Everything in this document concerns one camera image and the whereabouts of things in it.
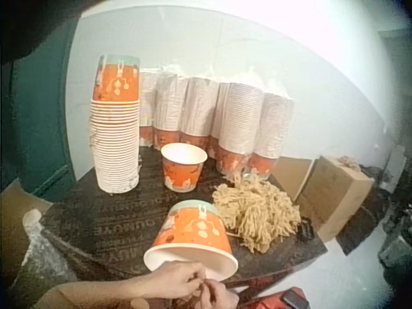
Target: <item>paper bucket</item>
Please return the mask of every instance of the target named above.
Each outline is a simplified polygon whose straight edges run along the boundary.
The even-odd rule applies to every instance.
[[[209,137],[208,136],[193,136],[189,134],[182,134],[180,138],[181,143],[191,144],[196,147],[202,148],[203,150],[207,150],[207,146],[209,144]]]
[[[179,139],[179,131],[164,131],[156,129],[155,127],[153,128],[153,145],[157,150],[161,150],[161,148],[167,144],[178,143]]]
[[[267,179],[270,176],[270,171],[275,166],[277,159],[265,158],[253,153],[247,162],[249,171],[259,174],[262,178]]]
[[[216,169],[224,175],[241,172],[246,167],[247,160],[248,156],[245,154],[233,153],[219,147]]]
[[[123,55],[104,55],[98,63],[93,100],[132,102],[138,100],[140,59]]]
[[[198,261],[206,276],[217,281],[235,274],[238,261],[232,255],[218,210],[199,200],[177,203],[169,214],[152,247],[144,255],[149,270],[167,261]]]
[[[139,145],[151,147],[153,145],[153,127],[140,127],[139,130]]]
[[[212,159],[217,159],[219,157],[219,140],[216,137],[209,137],[207,155]]]
[[[175,192],[189,192],[198,183],[207,153],[196,146],[173,143],[162,147],[165,185]]]

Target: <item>teal cup rim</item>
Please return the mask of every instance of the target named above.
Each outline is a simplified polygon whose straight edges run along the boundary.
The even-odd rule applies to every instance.
[[[169,213],[172,211],[178,211],[180,209],[185,209],[185,208],[199,208],[204,206],[207,211],[217,215],[220,217],[219,210],[216,208],[215,205],[208,203],[207,201],[201,201],[201,200],[185,200],[185,201],[180,201],[179,203],[176,203],[173,205],[173,207],[170,209]]]

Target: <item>paper cup stack in plastic wrap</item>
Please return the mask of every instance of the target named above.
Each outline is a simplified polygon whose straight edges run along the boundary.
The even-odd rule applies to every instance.
[[[137,186],[139,111],[137,58],[105,55],[98,64],[91,115],[90,146],[98,186],[108,193]]]
[[[270,176],[270,170],[280,157],[294,103],[286,97],[265,93],[255,150],[248,161],[248,169],[263,178]]]
[[[192,77],[187,86],[182,112],[181,142],[207,150],[219,83]]]
[[[156,85],[154,113],[154,148],[180,140],[180,117],[188,79],[173,73],[162,73]]]
[[[216,168],[231,174],[246,167],[259,128],[263,92],[253,86],[230,83],[223,111]]]
[[[225,108],[226,94],[229,84],[221,82],[219,85],[218,97],[216,99],[216,108],[214,112],[211,136],[209,138],[209,147],[207,154],[213,159],[217,159],[219,150],[219,137],[221,132],[221,122],[223,110]]]
[[[140,72],[140,145],[153,145],[153,113],[155,111],[156,83],[159,72],[156,69]]]

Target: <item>white wall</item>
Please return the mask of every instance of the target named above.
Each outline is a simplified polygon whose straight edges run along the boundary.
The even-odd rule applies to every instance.
[[[311,11],[305,9],[308,8],[302,7],[302,18],[310,15]],[[272,15],[273,19],[276,17],[281,17],[279,12]],[[282,20],[286,22],[287,18],[283,16]],[[355,25],[350,26],[351,31],[355,31],[353,27]],[[312,30],[310,23],[304,23],[301,35],[306,33],[314,39],[316,35],[311,35]],[[347,35],[343,33],[342,38],[349,39]],[[351,55],[359,67],[355,70],[356,65],[343,57],[353,50],[333,45],[336,37],[318,36],[322,44],[324,39],[332,40],[329,41],[331,47],[326,48],[338,53],[331,54],[336,59],[343,59],[341,64],[347,69],[344,71],[308,48],[308,44],[301,44],[290,36],[285,35],[285,31],[277,32],[222,13],[170,6],[128,8],[82,18],[71,49],[66,86],[66,121],[76,177],[80,178],[93,167],[87,129],[89,100],[97,62],[104,53],[138,56],[143,68],[177,63],[190,75],[203,73],[210,66],[219,76],[244,73],[252,66],[263,79],[269,79],[276,72],[295,100],[294,118],[283,155],[305,158],[316,158],[320,154],[350,155],[361,163],[383,166],[393,145],[391,134],[386,130],[391,121],[386,111],[393,112],[395,101],[388,93],[375,100],[390,87],[389,84],[382,89],[385,77],[380,74],[384,70],[375,67],[381,62],[376,59],[377,62],[370,59],[359,62],[364,59]],[[378,76],[366,76],[367,70]]]
[[[364,6],[375,4],[374,19]],[[398,14],[382,14],[384,0],[109,0],[84,12],[100,12],[133,6],[173,5],[215,10],[242,17],[280,32],[347,76],[372,103],[395,138],[399,137],[401,100],[397,79],[386,49],[376,31],[402,27],[408,20]]]

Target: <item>red object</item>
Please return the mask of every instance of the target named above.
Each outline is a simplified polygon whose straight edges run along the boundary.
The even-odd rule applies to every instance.
[[[292,288],[293,291],[298,293],[301,297],[305,298],[303,291],[300,288]],[[284,292],[279,292],[272,294],[261,299],[257,299],[253,303],[246,304],[241,306],[244,309],[290,309],[290,307],[282,302],[281,296]]]

